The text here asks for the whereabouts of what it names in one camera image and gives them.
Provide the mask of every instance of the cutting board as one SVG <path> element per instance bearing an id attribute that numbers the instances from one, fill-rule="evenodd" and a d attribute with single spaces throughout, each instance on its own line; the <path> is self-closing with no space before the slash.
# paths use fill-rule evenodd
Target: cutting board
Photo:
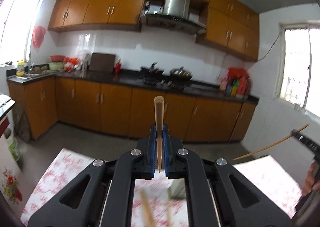
<path id="1" fill-rule="evenodd" d="M 115 66 L 115 54 L 92 53 L 89 70 L 113 72 Z"/>

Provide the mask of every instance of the range hood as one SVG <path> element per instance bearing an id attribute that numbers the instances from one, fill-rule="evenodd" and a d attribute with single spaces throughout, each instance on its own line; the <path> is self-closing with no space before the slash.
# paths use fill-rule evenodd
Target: range hood
<path id="1" fill-rule="evenodd" d="M 163 10 L 150 11 L 149 7 L 145 15 L 141 16 L 142 24 L 189 34 L 205 33 L 205 24 L 188 18 L 189 4 L 190 0 L 165 0 Z"/>

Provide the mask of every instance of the hand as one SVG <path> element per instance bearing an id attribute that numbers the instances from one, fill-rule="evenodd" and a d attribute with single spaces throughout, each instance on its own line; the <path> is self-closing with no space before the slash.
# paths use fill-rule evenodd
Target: hand
<path id="1" fill-rule="evenodd" d="M 316 163 L 312 163 L 310 169 L 308 171 L 307 177 L 304 181 L 304 187 L 302 189 L 302 194 L 305 196 L 310 193 L 312 190 L 320 189 L 320 181 L 318 181 L 314 186 L 313 183 L 315 182 L 315 178 L 312 176 L 312 173 L 316 167 Z"/>

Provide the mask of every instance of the electrical cord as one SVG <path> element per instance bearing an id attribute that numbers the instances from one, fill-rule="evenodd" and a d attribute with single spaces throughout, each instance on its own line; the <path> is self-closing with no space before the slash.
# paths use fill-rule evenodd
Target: electrical cord
<path id="1" fill-rule="evenodd" d="M 259 61 L 263 60 L 263 59 L 269 54 L 269 52 L 271 51 L 272 47 L 275 45 L 275 43 L 277 42 L 277 40 L 278 40 L 278 38 L 279 38 L 279 36 L 280 36 L 281 34 L 282 34 L 282 31 L 278 34 L 275 42 L 273 42 L 272 46 L 270 47 L 269 51 L 265 54 L 265 56 L 264 56 L 263 58 L 258 59 L 258 61 L 257 61 L 256 63 L 258 63 Z"/>

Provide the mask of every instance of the cooking pot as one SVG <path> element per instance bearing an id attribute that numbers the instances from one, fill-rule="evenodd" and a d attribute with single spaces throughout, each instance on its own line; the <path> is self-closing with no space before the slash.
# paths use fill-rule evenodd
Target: cooking pot
<path id="1" fill-rule="evenodd" d="M 189 78 L 191 79 L 192 74 L 190 71 L 183 69 L 184 67 L 174 68 L 170 71 L 170 76 L 178 77 L 178 78 Z"/>

